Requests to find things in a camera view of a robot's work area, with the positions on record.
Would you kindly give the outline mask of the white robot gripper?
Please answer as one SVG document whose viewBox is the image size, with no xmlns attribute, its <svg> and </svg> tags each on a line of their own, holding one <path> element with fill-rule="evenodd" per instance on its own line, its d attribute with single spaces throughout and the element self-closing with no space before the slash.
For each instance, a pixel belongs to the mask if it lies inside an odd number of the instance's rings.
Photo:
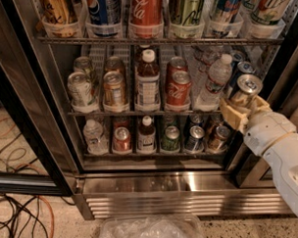
<svg viewBox="0 0 298 238">
<path fill-rule="evenodd" d="M 257 114 L 250 119 L 249 109 L 236 106 L 226 98 L 221 98 L 219 109 L 232 129 L 245 133 L 244 144 L 257 156 L 262 156 L 277 139 L 297 131 L 286 116 L 271 112 L 271 105 L 259 95 L 250 107 Z"/>
</svg>

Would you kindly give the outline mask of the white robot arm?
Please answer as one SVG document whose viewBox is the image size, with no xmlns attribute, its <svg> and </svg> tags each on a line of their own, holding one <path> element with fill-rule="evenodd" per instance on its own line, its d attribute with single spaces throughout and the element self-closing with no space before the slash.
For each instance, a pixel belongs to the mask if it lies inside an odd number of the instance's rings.
<svg viewBox="0 0 298 238">
<path fill-rule="evenodd" d="M 286 116 L 273 112 L 260 96 L 250 108 L 221 98 L 219 109 L 230 127 L 242 133 L 243 143 L 269 164 L 277 192 L 298 216 L 297 127 Z"/>
</svg>

